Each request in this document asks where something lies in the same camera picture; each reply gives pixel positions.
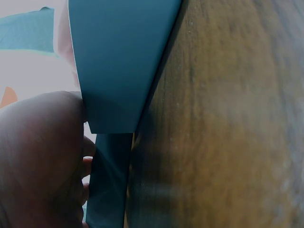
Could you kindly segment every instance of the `hand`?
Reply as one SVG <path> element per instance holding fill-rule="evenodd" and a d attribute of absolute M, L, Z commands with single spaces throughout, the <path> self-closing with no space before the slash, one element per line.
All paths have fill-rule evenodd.
<path fill-rule="evenodd" d="M 13 103 L 0 114 L 0 227 L 82 228 L 94 144 L 69 92 Z"/>

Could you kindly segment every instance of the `wood grain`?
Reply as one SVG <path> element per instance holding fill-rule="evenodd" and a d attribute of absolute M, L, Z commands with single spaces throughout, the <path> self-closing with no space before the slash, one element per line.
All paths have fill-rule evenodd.
<path fill-rule="evenodd" d="M 304 1 L 181 14 L 134 142 L 128 226 L 304 227 Z"/>

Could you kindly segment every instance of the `brown wood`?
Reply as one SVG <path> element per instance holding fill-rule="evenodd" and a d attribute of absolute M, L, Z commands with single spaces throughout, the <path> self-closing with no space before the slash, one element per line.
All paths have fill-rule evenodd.
<path fill-rule="evenodd" d="M 129 228 L 303 228 L 304 1 L 183 14 L 134 144 Z"/>

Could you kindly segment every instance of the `teal strap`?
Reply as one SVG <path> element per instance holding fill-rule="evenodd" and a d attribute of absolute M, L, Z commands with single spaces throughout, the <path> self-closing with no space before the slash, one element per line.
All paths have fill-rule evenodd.
<path fill-rule="evenodd" d="M 86 221 L 122 228 L 132 133 L 181 0 L 69 0 L 78 79 L 97 153 Z"/>

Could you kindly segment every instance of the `orange patch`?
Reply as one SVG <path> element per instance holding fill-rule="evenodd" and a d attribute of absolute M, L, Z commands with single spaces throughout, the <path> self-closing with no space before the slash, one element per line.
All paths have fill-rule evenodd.
<path fill-rule="evenodd" d="M 14 103 L 18 101 L 17 95 L 15 93 L 15 91 L 10 88 L 10 87 L 6 87 L 5 91 L 4 91 L 4 95 L 2 98 L 2 101 L 0 103 L 0 108 L 3 108 L 11 103 Z"/>

